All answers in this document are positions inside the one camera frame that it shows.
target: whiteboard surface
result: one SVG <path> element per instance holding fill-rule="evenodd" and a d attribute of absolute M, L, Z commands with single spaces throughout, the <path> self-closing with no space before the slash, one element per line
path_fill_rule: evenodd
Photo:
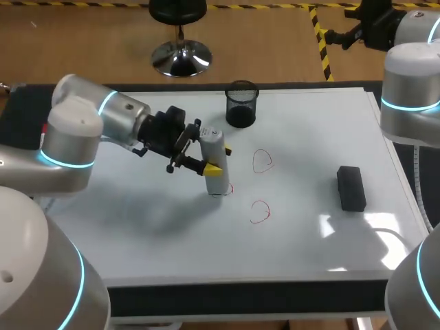
<path fill-rule="evenodd" d="M 102 143 L 88 188 L 49 215 L 108 286 L 388 278 L 426 236 L 362 89 L 262 91 L 247 129 L 226 123 L 221 91 L 128 95 L 222 129 L 234 192 L 211 197 L 162 156 Z M 341 210 L 340 166 L 360 167 L 364 213 Z"/>

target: black block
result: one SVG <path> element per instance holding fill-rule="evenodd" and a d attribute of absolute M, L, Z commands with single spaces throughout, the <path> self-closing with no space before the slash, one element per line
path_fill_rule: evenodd
<path fill-rule="evenodd" d="M 364 212 L 366 199 L 360 169 L 341 166 L 337 176 L 342 209 L 349 212 Z"/>

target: blue light ring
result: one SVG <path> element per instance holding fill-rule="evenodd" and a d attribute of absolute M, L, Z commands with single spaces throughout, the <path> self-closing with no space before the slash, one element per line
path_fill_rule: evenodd
<path fill-rule="evenodd" d="M 425 243 L 425 241 L 421 242 L 421 244 L 419 246 L 419 251 L 417 252 L 417 278 L 419 279 L 419 284 L 420 284 L 421 291 L 423 292 L 423 295 L 425 296 L 426 301 L 428 302 L 429 306 L 431 307 L 431 310 L 440 319 L 440 311 L 437 308 L 437 306 L 434 304 L 434 301 L 432 301 L 432 299 L 431 299 L 431 297 L 430 297 L 430 295 L 428 293 L 428 290 L 425 287 L 424 280 L 421 277 L 420 254 L 421 254 L 421 247 L 423 246 L 424 243 Z"/>
<path fill-rule="evenodd" d="M 102 101 L 102 103 L 101 103 L 101 105 L 100 105 L 100 107 L 99 107 L 99 109 L 98 109 L 98 115 L 99 116 L 101 116 L 101 113 L 104 111 L 104 108 L 105 108 L 105 105 L 107 104 L 107 102 L 110 100 L 110 98 L 113 96 L 113 95 L 115 95 L 117 93 L 117 91 L 111 91 L 110 93 L 109 93 L 109 95 L 107 95 L 106 97 L 105 97 L 105 99 Z"/>
<path fill-rule="evenodd" d="M 433 27 L 432 27 L 432 29 L 431 29 L 431 32 L 429 33 L 428 43 L 431 43 L 431 42 L 432 42 L 432 38 L 433 38 L 433 36 L 434 36 L 435 30 L 437 29 L 437 27 L 439 26 L 439 24 L 440 24 L 440 18 L 438 18 L 437 21 L 434 23 L 434 25 L 433 25 Z"/>
<path fill-rule="evenodd" d="M 402 111 L 425 111 L 425 110 L 430 110 L 430 109 L 435 108 L 438 105 L 440 105 L 440 101 L 438 101 L 437 103 L 434 103 L 432 105 L 428 105 L 426 107 L 401 107 L 399 105 L 393 105 L 391 103 L 388 103 L 387 101 L 384 100 L 384 98 L 382 98 L 382 103 L 384 103 L 387 107 L 390 107 L 390 108 L 396 109 L 396 110 L 402 110 Z"/>
<path fill-rule="evenodd" d="M 78 289 L 78 293 L 76 294 L 76 299 L 74 301 L 74 304 L 72 305 L 70 312 L 67 314 L 66 318 L 64 319 L 63 323 L 61 323 L 60 327 L 57 330 L 63 330 L 65 329 L 65 327 L 69 324 L 70 320 L 72 319 L 72 317 L 75 314 L 76 309 L 78 308 L 78 305 L 80 303 L 81 300 L 81 296 L 83 294 L 83 290 L 84 290 L 84 277 L 85 277 L 85 271 L 84 271 L 84 261 L 83 261 L 83 257 L 81 256 L 80 251 L 78 250 L 78 248 L 75 246 L 75 244 L 72 243 L 72 245 L 74 246 L 76 252 L 78 253 L 78 258 L 80 260 L 80 265 L 81 265 L 81 281 L 80 281 L 80 287 Z"/>
<path fill-rule="evenodd" d="M 49 162 L 58 165 L 58 166 L 62 166 L 62 167 L 69 167 L 69 168 L 87 168 L 90 166 L 93 166 L 95 164 L 95 162 L 92 163 L 88 163 L 88 164 L 81 164 L 81 165 L 76 165 L 76 164 L 68 164 L 68 163 L 63 163 L 63 162 L 59 162 L 58 160 L 52 159 L 51 157 L 49 157 L 48 155 L 46 155 L 43 150 L 40 150 L 41 155 L 48 160 Z"/>

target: red drawn circle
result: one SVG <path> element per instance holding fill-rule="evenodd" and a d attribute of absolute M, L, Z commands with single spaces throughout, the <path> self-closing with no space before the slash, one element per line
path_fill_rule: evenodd
<path fill-rule="evenodd" d="M 256 225 L 256 224 L 258 224 L 258 223 L 262 223 L 263 221 L 265 221 L 265 220 L 267 220 L 267 219 L 269 219 L 270 218 L 270 207 L 269 207 L 269 204 L 267 204 L 265 201 L 262 201 L 261 199 L 259 199 L 258 201 L 255 201 L 254 203 L 252 203 L 252 206 L 251 206 L 251 209 L 254 207 L 254 205 L 255 204 L 257 204 L 257 203 L 263 203 L 263 204 L 265 204 L 266 206 L 267 206 L 267 216 L 266 216 L 266 218 L 264 218 L 263 220 L 260 220 L 260 221 L 252 221 L 252 220 L 250 220 L 250 222 L 251 223 L 253 223 L 254 225 Z"/>
<path fill-rule="evenodd" d="M 260 171 L 260 172 L 257 172 L 257 171 L 255 170 L 255 155 L 256 155 L 259 151 L 262 151 L 262 152 L 266 153 L 266 154 L 269 156 L 269 160 L 270 160 L 270 162 L 269 162 L 269 164 L 268 164 L 269 168 L 266 168 L 265 170 L 262 170 L 262 171 Z M 261 174 L 261 173 L 267 172 L 267 171 L 270 170 L 272 167 L 274 167 L 274 165 L 272 164 L 272 157 L 271 157 L 271 155 L 270 155 L 266 150 L 264 150 L 264 149 L 258 149 L 257 151 L 254 152 L 254 157 L 252 158 L 252 169 L 254 170 L 254 173 L 256 173 L 256 174 Z"/>

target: yellow object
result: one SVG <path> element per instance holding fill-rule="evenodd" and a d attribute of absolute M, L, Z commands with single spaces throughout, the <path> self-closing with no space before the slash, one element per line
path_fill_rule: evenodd
<path fill-rule="evenodd" d="M 203 176 L 205 177 L 220 177 L 223 174 L 223 170 L 217 166 L 207 163 L 204 170 Z"/>

